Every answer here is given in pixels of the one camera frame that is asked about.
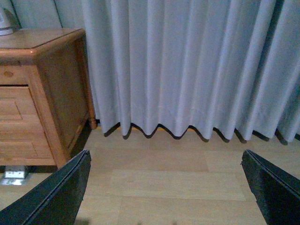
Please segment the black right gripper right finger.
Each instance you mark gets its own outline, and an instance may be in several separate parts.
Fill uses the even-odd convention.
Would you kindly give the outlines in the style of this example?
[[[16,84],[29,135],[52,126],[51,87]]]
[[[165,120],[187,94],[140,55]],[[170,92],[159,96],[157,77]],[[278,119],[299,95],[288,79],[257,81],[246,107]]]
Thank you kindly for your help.
[[[268,225],[300,223],[300,180],[251,150],[242,155],[249,188]]]

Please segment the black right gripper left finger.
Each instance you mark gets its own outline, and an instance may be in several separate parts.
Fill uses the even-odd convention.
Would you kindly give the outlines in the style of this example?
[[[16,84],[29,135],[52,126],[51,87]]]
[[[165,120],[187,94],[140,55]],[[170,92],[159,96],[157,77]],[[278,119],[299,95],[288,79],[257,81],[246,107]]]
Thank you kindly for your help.
[[[0,212],[2,225],[72,225],[83,201],[91,155],[82,150]]]

